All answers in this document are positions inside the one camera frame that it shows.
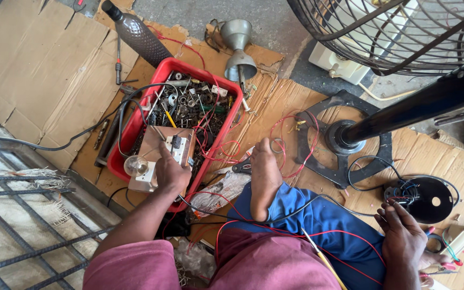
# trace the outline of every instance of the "maroon shirt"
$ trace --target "maroon shirt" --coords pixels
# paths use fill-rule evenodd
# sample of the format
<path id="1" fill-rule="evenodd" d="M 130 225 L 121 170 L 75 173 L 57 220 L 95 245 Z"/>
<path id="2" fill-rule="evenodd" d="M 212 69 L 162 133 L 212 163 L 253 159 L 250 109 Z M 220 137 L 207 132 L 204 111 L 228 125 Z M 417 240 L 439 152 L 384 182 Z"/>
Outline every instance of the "maroon shirt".
<path id="1" fill-rule="evenodd" d="M 208 289 L 341 289 L 311 245 L 299 238 L 232 228 L 218 242 L 220 260 Z M 164 240 L 101 253 L 87 267 L 83 288 L 193 289 L 178 284 L 173 246 Z"/>

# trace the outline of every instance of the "metal funnel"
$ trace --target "metal funnel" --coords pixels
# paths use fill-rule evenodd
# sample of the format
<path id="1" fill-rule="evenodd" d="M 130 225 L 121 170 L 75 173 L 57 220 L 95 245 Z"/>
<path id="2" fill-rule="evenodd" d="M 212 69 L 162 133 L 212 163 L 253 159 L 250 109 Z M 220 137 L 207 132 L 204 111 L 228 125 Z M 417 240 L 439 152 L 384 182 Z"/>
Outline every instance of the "metal funnel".
<path id="1" fill-rule="evenodd" d="M 221 26 L 220 33 L 225 44 L 234 50 L 227 61 L 225 77 L 233 82 L 240 81 L 238 66 L 242 67 L 244 79 L 255 76 L 257 67 L 254 59 L 243 51 L 252 35 L 252 24 L 243 19 L 230 20 Z"/>

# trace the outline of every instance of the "hand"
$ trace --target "hand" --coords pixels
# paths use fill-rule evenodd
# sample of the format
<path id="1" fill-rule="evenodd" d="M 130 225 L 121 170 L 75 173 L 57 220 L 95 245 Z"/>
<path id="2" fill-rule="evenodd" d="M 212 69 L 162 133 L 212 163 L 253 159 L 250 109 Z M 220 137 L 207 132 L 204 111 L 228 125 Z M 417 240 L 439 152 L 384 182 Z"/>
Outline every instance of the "hand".
<path id="1" fill-rule="evenodd" d="M 397 202 L 383 203 L 375 220 L 386 234 L 383 257 L 389 265 L 412 266 L 418 270 L 427 236 L 416 220 Z"/>
<path id="2" fill-rule="evenodd" d="M 180 166 L 171 156 L 164 142 L 160 142 L 159 152 L 162 157 L 155 164 L 159 188 L 169 189 L 177 194 L 181 193 L 189 185 L 191 166 Z"/>

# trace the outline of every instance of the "brown textured bottle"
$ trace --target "brown textured bottle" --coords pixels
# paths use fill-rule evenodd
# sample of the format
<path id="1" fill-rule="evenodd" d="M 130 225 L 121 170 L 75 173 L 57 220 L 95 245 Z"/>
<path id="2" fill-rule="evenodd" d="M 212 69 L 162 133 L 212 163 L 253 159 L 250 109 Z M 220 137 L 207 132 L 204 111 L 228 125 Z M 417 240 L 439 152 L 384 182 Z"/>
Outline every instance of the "brown textured bottle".
<path id="1" fill-rule="evenodd" d="M 101 9 L 115 22 L 121 39 L 153 67 L 173 56 L 137 16 L 121 12 L 110 0 L 103 2 Z"/>

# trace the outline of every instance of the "plastic bag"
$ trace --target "plastic bag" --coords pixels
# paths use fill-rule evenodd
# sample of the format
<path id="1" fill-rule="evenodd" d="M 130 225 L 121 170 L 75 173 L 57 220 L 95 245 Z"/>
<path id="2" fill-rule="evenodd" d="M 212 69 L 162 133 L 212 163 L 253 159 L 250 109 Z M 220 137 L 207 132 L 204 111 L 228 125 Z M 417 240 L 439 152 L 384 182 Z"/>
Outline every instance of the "plastic bag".
<path id="1" fill-rule="evenodd" d="M 250 182 L 250 180 L 252 180 L 251 175 L 229 171 L 222 180 L 204 188 L 202 191 L 220 194 L 226 199 L 232 200 L 241 194 L 245 184 Z M 228 203 L 229 202 L 221 196 L 208 193 L 195 194 L 191 199 L 191 204 L 196 208 L 210 213 L 215 212 L 218 208 L 221 208 Z M 203 218 L 209 215 L 196 211 L 195 209 L 193 209 L 193 212 L 198 218 Z"/>
<path id="2" fill-rule="evenodd" d="M 181 238 L 178 243 L 179 246 L 174 249 L 175 259 L 183 265 L 185 270 L 208 282 L 216 271 L 214 256 L 207 252 L 200 243 L 191 246 L 189 253 L 187 252 L 189 246 L 187 239 Z"/>

